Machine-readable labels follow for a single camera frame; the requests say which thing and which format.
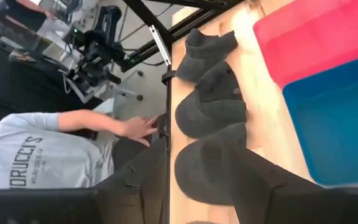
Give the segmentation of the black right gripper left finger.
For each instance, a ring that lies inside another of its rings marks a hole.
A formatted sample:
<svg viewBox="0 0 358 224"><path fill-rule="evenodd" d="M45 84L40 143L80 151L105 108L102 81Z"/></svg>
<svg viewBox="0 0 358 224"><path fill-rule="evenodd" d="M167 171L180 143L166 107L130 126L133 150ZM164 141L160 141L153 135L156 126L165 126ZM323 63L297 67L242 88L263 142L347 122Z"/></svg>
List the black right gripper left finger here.
<svg viewBox="0 0 358 224"><path fill-rule="evenodd" d="M96 185L101 221L107 224L158 223L165 193L166 141L150 147L130 139L114 146L118 168Z"/></svg>

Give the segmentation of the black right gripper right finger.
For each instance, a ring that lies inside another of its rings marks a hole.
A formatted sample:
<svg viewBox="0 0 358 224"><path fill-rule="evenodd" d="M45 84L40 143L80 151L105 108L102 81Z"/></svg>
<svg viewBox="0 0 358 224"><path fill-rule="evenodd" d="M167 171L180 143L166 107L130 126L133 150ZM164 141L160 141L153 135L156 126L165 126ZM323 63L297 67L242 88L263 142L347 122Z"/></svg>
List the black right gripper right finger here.
<svg viewBox="0 0 358 224"><path fill-rule="evenodd" d="M358 188L324 189L248 149L225 149L223 166L240 223L358 224Z"/></svg>

